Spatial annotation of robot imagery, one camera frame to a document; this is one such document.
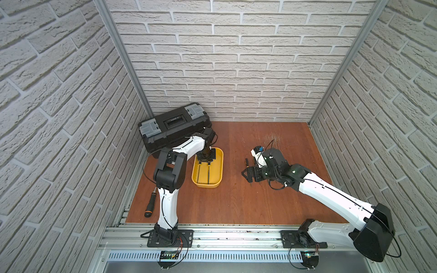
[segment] brown wooden surface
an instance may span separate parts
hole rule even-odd
[[[337,213],[293,189],[272,190],[267,181],[249,184],[241,171],[244,159],[253,166],[250,151],[258,145],[265,146],[272,139],[289,164],[299,163],[326,182],[331,183],[322,157],[306,123],[281,122],[213,122],[218,135],[214,145],[224,152],[223,179],[214,189],[197,187],[191,180],[194,157],[187,163],[185,182],[177,200],[177,216],[182,224],[254,224],[300,225],[307,218],[323,222],[346,222]],[[148,177],[153,177],[157,159],[149,157],[145,167]],[[272,182],[273,187],[280,187]],[[159,218],[159,196],[150,218],[144,211],[155,185],[144,175],[138,185],[126,222],[156,223]]]

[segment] brick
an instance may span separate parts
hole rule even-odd
[[[110,66],[114,66],[114,64],[118,61],[118,58],[120,55],[118,54],[118,51],[112,50],[111,53],[109,53],[108,57],[106,58],[108,60],[108,63]]]
[[[144,34],[142,36],[147,36],[147,29],[144,23],[117,23],[117,30],[121,35],[124,34]]]
[[[388,60],[392,66],[399,69],[409,79],[411,79],[420,71],[418,66],[391,50],[389,46],[382,41],[379,41],[375,45],[375,51],[384,56],[384,58]]]
[[[422,167],[426,164],[426,160],[420,152],[405,138],[401,131],[394,126],[393,122],[385,114],[378,114],[376,119],[382,124],[396,145],[404,151],[414,165]]]
[[[11,162],[8,162],[3,168],[3,175],[0,177],[0,195],[8,189],[9,185],[11,185],[22,173],[23,168],[18,165],[15,165]]]
[[[130,53],[129,56],[131,57],[132,61],[180,61],[179,54]]]
[[[280,25],[277,34],[279,35],[319,35],[335,36],[340,31],[337,26],[287,26]]]
[[[417,62],[420,66],[422,66],[422,69],[428,70],[434,75],[437,75],[437,67],[435,66],[437,57],[425,47],[410,41],[403,48],[401,53],[411,60]]]
[[[229,12],[278,12],[279,2],[277,1],[215,1],[212,3],[213,11]]]
[[[281,78],[266,78],[265,84],[311,84],[313,79],[281,79]]]
[[[10,101],[12,101],[14,98],[16,98],[19,95],[18,91],[12,87],[10,83],[7,81],[0,81],[0,108],[8,104]]]
[[[240,55],[240,62],[293,62],[294,55]]]
[[[292,71],[318,71],[320,64],[303,64],[303,63],[270,63],[270,70],[292,70]]]
[[[365,13],[368,14],[372,10],[374,2],[355,2],[352,7],[351,13]]]
[[[226,62],[216,62],[214,65],[215,69],[231,69],[231,70],[265,70],[267,64],[255,63],[255,62],[238,62],[238,63],[226,63]]]
[[[390,26],[402,33],[405,33],[407,36],[425,45],[426,47],[434,51],[437,50],[437,35],[435,31],[426,27],[422,27],[416,22],[399,14],[395,15],[390,22]]]
[[[351,45],[353,41],[354,41],[353,37],[305,36],[302,40],[302,44],[303,45]]]
[[[247,91],[284,91],[284,85],[253,85],[253,84],[239,84],[237,85],[237,90],[247,90]]]
[[[380,90],[373,88],[369,94],[404,134],[414,129],[411,122],[401,113],[398,108],[396,108],[387,98],[382,95]]]
[[[272,46],[263,45],[216,45],[215,53],[267,53],[272,52]]]
[[[81,109],[64,125],[64,129],[70,135],[73,135],[78,127],[82,124],[84,119],[88,116],[94,105],[97,103],[103,91],[100,88],[96,88],[91,95],[87,98]]]
[[[106,43],[104,43],[102,47],[88,60],[88,64],[90,65],[91,69],[96,70],[97,67],[99,67],[99,65],[108,57],[113,49],[114,44],[112,43],[112,40],[107,40]]]
[[[332,78],[335,73],[333,72],[319,72],[319,71],[292,71],[290,77],[296,78]]]
[[[210,24],[148,24],[150,33],[211,34]]]
[[[235,83],[235,84],[262,84],[261,78],[216,78],[215,83]]]
[[[36,57],[28,43],[21,41],[0,52],[0,79]]]
[[[346,13],[350,3],[348,2],[288,2],[285,1],[280,12],[291,13]]]
[[[155,62],[132,62],[135,69],[156,69],[156,63]]]
[[[340,65],[338,64],[324,64],[320,71],[337,71]]]
[[[213,78],[164,77],[164,83],[214,83]]]
[[[367,15],[325,15],[325,14],[311,14],[308,24],[338,24],[338,25],[362,25],[366,20]]]
[[[55,17],[46,5],[40,5],[0,22],[0,47],[4,47],[24,36],[34,32],[45,24],[53,21]]]
[[[366,45],[368,45],[369,47],[373,47],[376,44],[377,41],[379,41],[378,37],[376,37],[371,32],[369,32],[369,35],[367,36],[367,38],[364,41],[364,43]]]
[[[406,42],[405,38],[379,21],[375,23],[372,33],[396,49],[400,49]]]
[[[299,55],[295,62],[298,63],[341,63],[344,59],[342,55]]]
[[[386,79],[384,79],[368,62],[364,62],[364,64],[361,66],[361,70],[381,91],[383,91],[384,95],[389,99],[393,98],[398,93],[398,90]]]
[[[241,44],[247,45],[298,45],[300,36],[242,36]]]
[[[240,70],[238,77],[277,77],[285,78],[288,75],[288,71],[246,71]]]
[[[345,26],[340,33],[340,36],[356,36],[360,31],[361,26]]]
[[[20,97],[16,103],[10,105],[4,111],[0,112],[0,131],[1,135],[8,132],[19,121],[27,116],[35,109],[41,101],[50,95],[56,88],[60,86],[59,80],[53,74],[50,74],[43,81],[38,83],[29,94]],[[13,92],[12,86],[5,85],[2,91]]]
[[[34,115],[21,123],[20,126],[13,130],[7,137],[3,138],[0,142],[2,152],[0,162],[4,164],[13,156],[16,150],[33,136],[33,134],[29,134],[29,132],[36,131],[45,121],[46,118],[41,113],[35,112]]]
[[[94,40],[89,41],[78,52],[65,59],[56,69],[56,75],[65,81],[70,77],[94,52],[98,50],[98,45]]]
[[[428,18],[423,22],[426,26],[437,28],[437,12],[434,9]]]
[[[181,44],[238,44],[238,36],[179,35]]]
[[[93,18],[95,15],[99,14],[99,11],[94,5],[94,2],[89,2],[88,4],[83,5],[82,7],[80,7],[80,11],[87,21]]]
[[[140,0],[139,3],[144,10],[211,11],[208,0]]]
[[[114,11],[111,15],[116,23],[171,23],[169,12]]]
[[[80,68],[43,103],[41,108],[49,115],[56,113],[90,74],[91,71],[87,66]]]
[[[274,54],[329,54],[331,46],[283,46],[276,45]]]
[[[77,7],[82,6],[86,2],[87,0],[51,0],[50,5],[52,6],[56,15],[62,16],[76,9]]]
[[[305,24],[306,14],[244,14],[245,24]]]
[[[74,44],[79,48],[103,26],[104,25],[101,17],[95,16],[86,25],[74,32],[74,34],[71,35],[71,39],[73,40]]]
[[[36,205],[36,202],[50,185],[38,178],[59,150],[62,149],[67,140],[68,138],[65,135],[58,134],[33,164],[12,184],[7,194],[2,196],[0,200],[0,204],[2,205],[0,209],[1,213],[8,215],[14,209],[14,213],[8,219],[8,222],[6,222],[3,230],[0,231],[0,234],[3,233],[2,239],[7,240],[7,236],[4,236],[4,228],[8,227],[8,232],[13,232],[13,227],[18,227],[25,220],[27,214]]]
[[[123,63],[121,62],[121,60],[119,59],[113,66],[112,68],[108,71],[108,73],[106,73],[106,66],[100,67],[98,70],[101,71],[101,76],[97,76],[94,77],[95,81],[94,83],[97,84],[98,81],[101,79],[101,85],[104,89],[106,89],[109,84],[111,84],[111,81],[114,80],[114,78],[116,77],[116,75],[118,74],[118,72],[122,69],[123,67]]]
[[[38,34],[29,38],[29,42],[39,52],[43,52],[68,34],[85,24],[81,12],[75,11],[49,27],[43,28]]]
[[[430,10],[428,6],[413,0],[391,0],[387,6],[417,21],[424,19]]]
[[[254,34],[274,34],[275,26],[266,25],[215,25],[214,34],[217,35],[254,35]]]
[[[239,24],[239,14],[174,12],[176,23]]]
[[[186,70],[185,75],[187,77],[236,77],[237,73],[235,70]]]
[[[135,0],[107,0],[107,4],[111,10],[138,10]]]
[[[379,72],[383,72],[385,70],[385,68],[388,66],[387,61],[385,61],[381,56],[376,54],[373,50],[371,50],[366,45],[363,45],[359,52]]]
[[[18,85],[18,87],[25,90],[75,50],[76,48],[71,40],[64,40],[47,51],[43,58],[36,59],[13,73],[10,79]]]
[[[95,36],[96,41],[99,45],[102,45],[109,39],[108,30],[106,28],[102,28],[99,30]]]
[[[155,45],[155,50],[156,52],[212,53],[212,45]]]
[[[183,54],[186,62],[236,62],[237,54]]]
[[[70,99],[52,120],[42,127],[38,133],[16,153],[15,158],[25,164],[32,162],[77,108],[77,103],[73,99]]]
[[[417,84],[425,93],[437,98],[437,92],[434,86],[437,85],[437,79],[430,74],[422,71],[415,79],[414,83]]]
[[[138,77],[183,77],[184,73],[182,70],[136,70]]]
[[[187,90],[186,84],[142,84],[144,90]]]
[[[324,86],[300,86],[300,85],[288,85],[286,91],[308,91],[308,92],[324,92]]]
[[[431,114],[437,110],[437,104],[435,104],[434,101],[425,96],[423,91],[417,88],[415,85],[410,84],[407,79],[405,79],[393,68],[389,68],[384,75],[425,113]]]

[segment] black screwdriver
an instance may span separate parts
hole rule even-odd
[[[152,196],[150,196],[149,204],[147,205],[146,212],[144,213],[144,217],[149,218],[152,216],[153,209],[155,208],[155,198],[156,198],[156,187],[152,192]]]

